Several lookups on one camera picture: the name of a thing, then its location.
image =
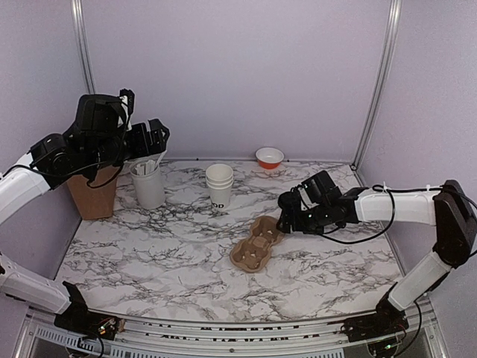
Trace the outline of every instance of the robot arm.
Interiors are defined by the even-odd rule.
[[[393,212],[394,221],[436,227],[437,242],[432,251],[391,287],[377,304],[376,313],[344,322],[344,333],[354,342],[407,328],[404,310],[469,259],[477,234],[477,218],[463,195],[455,180],[448,180],[440,187],[428,186],[414,191],[352,188],[342,195],[328,173],[322,171],[281,194],[282,215],[277,227],[286,233],[302,231],[322,235],[325,226],[330,224],[342,228],[347,223],[389,221]]]
[[[31,200],[56,189],[73,175],[93,181],[100,168],[122,167],[125,160],[164,152],[169,130],[159,119],[130,125],[134,93],[119,97],[84,95],[76,120],[64,134],[50,134],[31,147],[4,177],[0,175],[0,224]],[[119,320],[91,313],[75,285],[57,283],[17,265],[0,253],[0,292],[56,313],[55,324],[88,333],[98,322],[99,334],[111,339]]]

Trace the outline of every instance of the orange bowl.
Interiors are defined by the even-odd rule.
[[[268,170],[278,167],[285,157],[278,149],[269,147],[260,148],[255,155],[259,165]]]
[[[261,160],[259,160],[259,165],[262,168],[270,170],[270,169],[277,168],[280,165],[280,163],[266,163],[266,162],[262,162]]]

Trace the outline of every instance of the white paper cup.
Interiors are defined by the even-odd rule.
[[[210,192],[210,201],[212,207],[217,210],[223,210],[230,204],[230,195],[232,194],[232,183],[225,186],[212,185],[207,183]]]
[[[227,188],[230,184],[233,184],[233,178],[231,178],[229,181],[227,181],[226,183],[223,183],[223,184],[210,183],[209,179],[207,179],[207,178],[206,178],[206,182],[207,182],[208,187],[214,187],[216,189],[222,189],[222,188]]]
[[[233,179],[233,169],[227,164],[213,164],[206,170],[206,179],[211,184],[224,184]]]

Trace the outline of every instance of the purple backdrop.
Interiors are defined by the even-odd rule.
[[[67,1],[3,1],[0,11],[0,171],[75,118],[84,92]],[[0,227],[0,251],[53,277],[78,225],[60,188],[22,208]],[[0,357],[11,357],[26,305],[0,297]]]
[[[362,172],[367,184],[442,184],[477,199],[476,1],[404,1],[398,43]],[[430,227],[390,232],[407,270],[435,242]],[[477,260],[451,273],[432,303],[452,358],[477,351]]]
[[[351,161],[389,1],[84,1],[99,92],[136,92],[133,121],[171,128],[169,157]]]

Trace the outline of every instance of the marble countertop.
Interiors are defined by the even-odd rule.
[[[147,211],[130,176],[119,177],[112,218],[83,221],[57,280],[76,283],[90,308],[188,321],[280,321],[371,310],[400,278],[381,236],[340,245],[294,233],[273,247],[266,267],[248,274],[229,259],[260,215],[279,217],[278,195],[325,169],[345,192],[358,182],[349,166],[283,163],[265,171],[255,162],[227,162],[235,172],[230,207],[212,212],[206,161],[161,164],[166,203]],[[333,233],[353,241],[377,224],[349,224]]]

